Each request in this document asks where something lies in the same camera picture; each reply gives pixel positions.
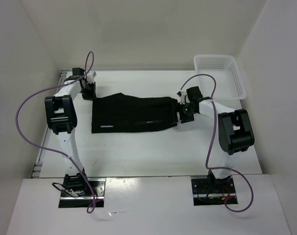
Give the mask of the black sport shorts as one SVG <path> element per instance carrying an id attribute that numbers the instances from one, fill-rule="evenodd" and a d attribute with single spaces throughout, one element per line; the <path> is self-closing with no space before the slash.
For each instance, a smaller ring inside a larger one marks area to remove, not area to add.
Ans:
<path id="1" fill-rule="evenodd" d="M 96 98 L 92 107 L 92 133 L 141 133 L 177 126 L 177 100 L 140 98 L 123 93 Z"/>

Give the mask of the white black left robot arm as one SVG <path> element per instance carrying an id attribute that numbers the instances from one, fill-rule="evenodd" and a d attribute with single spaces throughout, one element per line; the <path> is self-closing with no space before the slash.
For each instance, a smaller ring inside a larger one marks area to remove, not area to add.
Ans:
<path id="1" fill-rule="evenodd" d="M 83 196 L 90 188 L 89 182 L 82 177 L 85 171 L 75 142 L 77 116 L 73 100 L 78 94 L 88 101 L 96 98 L 95 76 L 95 73 L 86 74 L 82 68 L 73 68 L 72 75 L 64 81 L 64 87 L 54 96 L 45 98 L 48 128 L 57 136 L 61 151 L 68 156 L 62 187 L 69 196 Z"/>

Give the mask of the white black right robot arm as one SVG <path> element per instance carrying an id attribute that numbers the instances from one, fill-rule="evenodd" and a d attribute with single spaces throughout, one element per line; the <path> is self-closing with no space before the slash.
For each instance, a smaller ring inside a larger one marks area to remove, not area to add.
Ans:
<path id="1" fill-rule="evenodd" d="M 208 169 L 207 187 L 218 192 L 229 183 L 235 162 L 254 144 L 254 134 L 245 109 L 221 105 L 210 96 L 203 96 L 199 87 L 179 91 L 177 105 L 182 124 L 195 120 L 195 115 L 213 118 L 214 128 L 205 160 Z"/>

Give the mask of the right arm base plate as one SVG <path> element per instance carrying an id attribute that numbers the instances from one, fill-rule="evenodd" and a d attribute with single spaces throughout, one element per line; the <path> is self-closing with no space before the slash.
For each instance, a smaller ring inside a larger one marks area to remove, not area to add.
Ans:
<path id="1" fill-rule="evenodd" d="M 192 178 L 191 185 L 194 206 L 224 205 L 226 200 L 227 204 L 238 204 L 233 179 L 222 186 L 210 188 L 204 177 Z"/>

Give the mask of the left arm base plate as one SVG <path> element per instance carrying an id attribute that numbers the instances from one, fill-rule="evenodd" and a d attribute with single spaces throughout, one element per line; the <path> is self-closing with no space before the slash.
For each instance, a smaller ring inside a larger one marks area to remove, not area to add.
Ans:
<path id="1" fill-rule="evenodd" d="M 89 183 L 94 190 L 96 196 L 96 208 L 104 207 L 105 196 L 105 178 L 90 178 Z M 60 198 L 58 207 L 62 209 L 67 208 L 87 208 L 93 202 L 93 196 L 89 188 L 82 191 L 66 190 L 65 184 L 53 183 L 54 187 L 60 191 Z"/>

